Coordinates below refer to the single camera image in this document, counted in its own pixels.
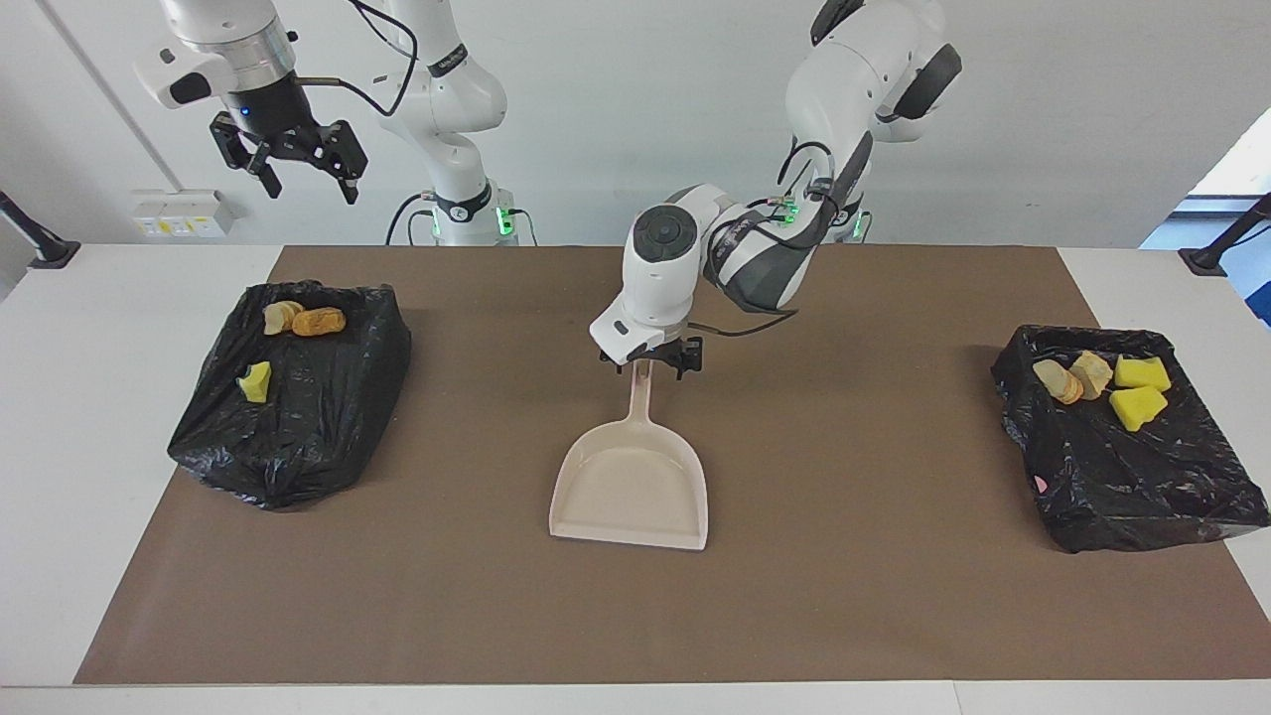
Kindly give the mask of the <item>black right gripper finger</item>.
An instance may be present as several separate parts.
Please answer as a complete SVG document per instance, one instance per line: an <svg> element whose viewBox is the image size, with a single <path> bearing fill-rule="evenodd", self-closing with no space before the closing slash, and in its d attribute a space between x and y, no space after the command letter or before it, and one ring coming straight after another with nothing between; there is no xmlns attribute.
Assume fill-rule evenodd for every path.
<svg viewBox="0 0 1271 715"><path fill-rule="evenodd" d="M247 171L261 183L269 199L280 198L282 183L269 164L271 146L267 142L259 144L255 151L249 151L241 140L240 127L236 127L228 110L221 110L214 117L210 132L228 168Z"/></svg>
<svg viewBox="0 0 1271 715"><path fill-rule="evenodd" d="M348 121L300 127L296 130L296 144L304 163L332 177L350 207L357 203L358 182L369 159Z"/></svg>

